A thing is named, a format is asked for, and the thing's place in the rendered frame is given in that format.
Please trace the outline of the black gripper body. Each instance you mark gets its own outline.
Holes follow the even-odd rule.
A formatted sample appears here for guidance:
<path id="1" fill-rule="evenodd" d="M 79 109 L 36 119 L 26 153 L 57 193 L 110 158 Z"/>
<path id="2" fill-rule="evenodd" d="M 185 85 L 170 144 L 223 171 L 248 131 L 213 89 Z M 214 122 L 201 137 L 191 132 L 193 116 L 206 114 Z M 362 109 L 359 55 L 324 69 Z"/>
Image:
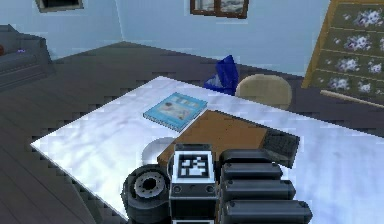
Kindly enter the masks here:
<path id="1" fill-rule="evenodd" d="M 160 224 L 169 217 L 169 184 L 165 169 L 147 164 L 132 171 L 123 183 L 121 199 L 134 224 Z"/>

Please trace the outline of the tan round-backed chair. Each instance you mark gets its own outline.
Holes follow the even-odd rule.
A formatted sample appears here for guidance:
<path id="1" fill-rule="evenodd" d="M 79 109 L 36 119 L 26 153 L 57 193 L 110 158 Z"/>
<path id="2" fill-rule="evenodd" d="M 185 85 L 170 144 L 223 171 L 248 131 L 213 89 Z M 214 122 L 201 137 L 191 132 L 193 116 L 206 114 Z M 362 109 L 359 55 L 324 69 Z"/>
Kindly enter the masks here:
<path id="1" fill-rule="evenodd" d="M 287 110 L 292 101 L 292 87 L 277 75 L 254 74 L 239 82 L 235 96 Z"/>

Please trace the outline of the white round plate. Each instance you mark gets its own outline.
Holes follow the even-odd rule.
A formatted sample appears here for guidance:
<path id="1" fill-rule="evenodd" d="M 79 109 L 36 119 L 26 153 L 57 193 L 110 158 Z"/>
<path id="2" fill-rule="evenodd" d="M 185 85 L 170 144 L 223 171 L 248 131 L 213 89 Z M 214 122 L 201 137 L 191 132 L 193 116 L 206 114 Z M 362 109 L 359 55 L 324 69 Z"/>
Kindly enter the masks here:
<path id="1" fill-rule="evenodd" d="M 143 165 L 156 164 L 157 157 L 174 141 L 172 137 L 163 137 L 150 142 L 142 151 Z"/>

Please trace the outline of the white marble table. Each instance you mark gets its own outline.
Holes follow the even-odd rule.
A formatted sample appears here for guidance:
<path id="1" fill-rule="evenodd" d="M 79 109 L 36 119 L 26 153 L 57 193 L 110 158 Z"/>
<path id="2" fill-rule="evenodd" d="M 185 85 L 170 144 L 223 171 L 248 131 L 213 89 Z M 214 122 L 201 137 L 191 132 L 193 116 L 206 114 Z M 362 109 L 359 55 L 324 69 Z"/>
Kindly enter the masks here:
<path id="1" fill-rule="evenodd" d="M 384 139 L 198 86 L 157 77 L 33 142 L 117 212 L 125 178 L 143 149 L 175 131 L 144 118 L 174 92 L 207 101 L 212 110 L 294 134 L 300 145 L 284 172 L 296 197 L 310 205 L 311 224 L 384 224 Z"/>

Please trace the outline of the light blue book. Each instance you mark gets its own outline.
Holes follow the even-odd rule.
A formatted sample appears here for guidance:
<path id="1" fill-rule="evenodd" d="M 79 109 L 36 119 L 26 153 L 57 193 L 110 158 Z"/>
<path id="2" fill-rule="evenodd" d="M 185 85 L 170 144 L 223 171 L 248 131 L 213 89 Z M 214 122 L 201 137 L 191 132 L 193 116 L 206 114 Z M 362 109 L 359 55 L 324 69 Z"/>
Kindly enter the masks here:
<path id="1" fill-rule="evenodd" d="M 143 117 L 181 132 L 207 107 L 207 102 L 188 95 L 174 92 L 143 113 Z"/>

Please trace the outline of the brown open laptop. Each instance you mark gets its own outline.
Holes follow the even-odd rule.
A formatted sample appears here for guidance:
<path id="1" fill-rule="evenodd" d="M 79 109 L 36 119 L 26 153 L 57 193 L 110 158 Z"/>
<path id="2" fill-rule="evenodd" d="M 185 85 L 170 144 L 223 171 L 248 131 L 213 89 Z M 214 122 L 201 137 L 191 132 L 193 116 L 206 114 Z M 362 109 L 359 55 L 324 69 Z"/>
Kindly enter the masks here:
<path id="1" fill-rule="evenodd" d="M 157 157 L 165 166 L 176 143 L 212 145 L 215 160 L 227 149 L 265 149 L 273 161 L 292 168 L 300 138 L 218 110 L 207 110 Z"/>

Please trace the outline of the blue bin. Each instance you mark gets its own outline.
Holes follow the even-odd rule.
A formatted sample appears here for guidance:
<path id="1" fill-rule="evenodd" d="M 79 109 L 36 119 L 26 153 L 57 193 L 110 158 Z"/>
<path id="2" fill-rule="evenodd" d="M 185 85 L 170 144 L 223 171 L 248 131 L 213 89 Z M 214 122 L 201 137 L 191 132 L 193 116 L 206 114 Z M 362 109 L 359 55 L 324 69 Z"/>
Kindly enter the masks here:
<path id="1" fill-rule="evenodd" d="M 203 87 L 220 93 L 234 95 L 239 82 L 236 64 L 231 55 L 216 63 L 216 74 L 203 84 Z"/>

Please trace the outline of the dark grey sofa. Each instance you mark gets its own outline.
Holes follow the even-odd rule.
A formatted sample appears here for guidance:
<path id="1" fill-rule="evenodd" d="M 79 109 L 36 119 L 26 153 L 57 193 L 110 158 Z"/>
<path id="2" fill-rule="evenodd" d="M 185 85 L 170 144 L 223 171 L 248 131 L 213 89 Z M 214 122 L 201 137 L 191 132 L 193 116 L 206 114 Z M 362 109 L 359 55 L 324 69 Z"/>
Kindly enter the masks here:
<path id="1" fill-rule="evenodd" d="M 0 25 L 0 92 L 54 73 L 45 38 Z"/>

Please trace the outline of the brown framed window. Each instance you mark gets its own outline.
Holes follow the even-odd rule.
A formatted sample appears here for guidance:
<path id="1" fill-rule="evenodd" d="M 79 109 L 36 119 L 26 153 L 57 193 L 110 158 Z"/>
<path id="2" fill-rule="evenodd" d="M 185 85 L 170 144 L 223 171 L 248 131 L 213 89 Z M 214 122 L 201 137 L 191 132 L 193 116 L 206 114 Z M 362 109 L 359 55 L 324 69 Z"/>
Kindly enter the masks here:
<path id="1" fill-rule="evenodd" d="M 192 15 L 246 19 L 249 0 L 189 0 Z"/>

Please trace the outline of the grey framed picture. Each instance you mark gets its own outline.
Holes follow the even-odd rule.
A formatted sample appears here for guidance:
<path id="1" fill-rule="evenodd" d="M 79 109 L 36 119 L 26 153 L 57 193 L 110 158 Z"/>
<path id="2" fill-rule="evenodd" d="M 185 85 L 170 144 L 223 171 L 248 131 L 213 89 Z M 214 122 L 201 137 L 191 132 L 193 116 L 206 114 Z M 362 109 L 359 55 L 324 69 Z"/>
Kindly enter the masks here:
<path id="1" fill-rule="evenodd" d="M 83 9 L 83 0 L 35 0 L 40 13 Z"/>

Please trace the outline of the yellow floral chest of drawers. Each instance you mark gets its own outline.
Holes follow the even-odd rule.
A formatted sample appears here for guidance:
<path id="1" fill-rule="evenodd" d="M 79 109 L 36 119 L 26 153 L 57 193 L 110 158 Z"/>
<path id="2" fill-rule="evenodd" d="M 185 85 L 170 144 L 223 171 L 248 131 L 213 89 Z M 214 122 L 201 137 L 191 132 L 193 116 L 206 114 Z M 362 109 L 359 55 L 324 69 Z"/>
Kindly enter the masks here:
<path id="1" fill-rule="evenodd" d="M 384 108 L 384 0 L 331 0 L 304 88 Z"/>

